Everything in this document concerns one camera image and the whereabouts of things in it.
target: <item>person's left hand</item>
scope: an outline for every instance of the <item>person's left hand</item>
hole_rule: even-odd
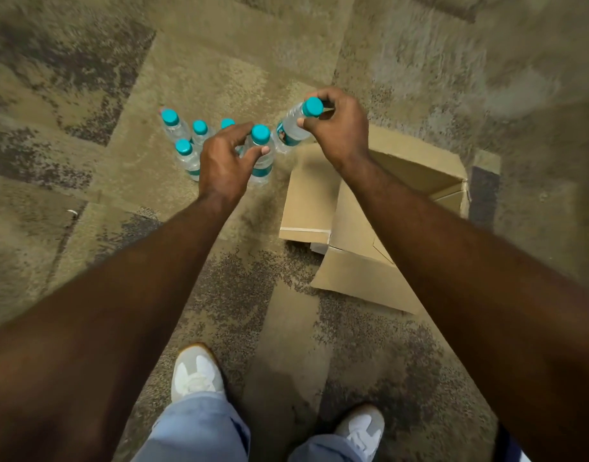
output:
[[[247,181],[260,156],[269,152],[268,146],[255,146],[239,158],[236,146],[245,142],[252,131],[252,122],[230,125],[204,142],[200,154],[200,196],[216,193],[234,206],[247,189]]]

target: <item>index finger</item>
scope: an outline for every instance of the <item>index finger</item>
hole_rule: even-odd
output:
[[[321,87],[321,89],[315,90],[312,93],[307,94],[305,99],[310,97],[318,97],[323,104],[331,106],[339,106],[339,102],[343,101],[348,94],[334,85],[327,87]]]
[[[218,134],[226,138],[229,144],[234,146],[240,146],[245,142],[245,138],[252,132],[254,124],[251,121],[247,123],[230,125],[227,128],[221,130]]]

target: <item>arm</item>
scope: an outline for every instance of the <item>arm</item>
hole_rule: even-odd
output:
[[[206,141],[199,197],[0,328],[0,460],[110,460],[213,243],[268,148]]]
[[[334,115],[300,125],[352,188],[499,419],[531,458],[586,458],[589,294],[400,183],[370,158],[358,102],[336,88],[317,94]]]

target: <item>hand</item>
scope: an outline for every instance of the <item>hand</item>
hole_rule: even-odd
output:
[[[254,124],[230,125],[204,142],[200,154],[199,197],[218,194],[234,208],[247,189],[247,181],[260,156],[269,152],[268,146],[255,146],[242,158],[235,151],[245,142]]]
[[[297,124],[318,140],[326,158],[342,173],[349,164],[369,158],[369,122],[359,101],[337,87],[312,92],[325,107],[334,108],[320,118],[299,118]]]

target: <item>forearm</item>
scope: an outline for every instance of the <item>forearm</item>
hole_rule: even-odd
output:
[[[350,168],[378,237],[500,419],[539,454],[538,437],[582,440],[562,426],[589,424],[589,295],[376,164]]]
[[[231,210],[194,202],[0,329],[0,453],[19,428],[53,438],[48,459],[114,449]]]

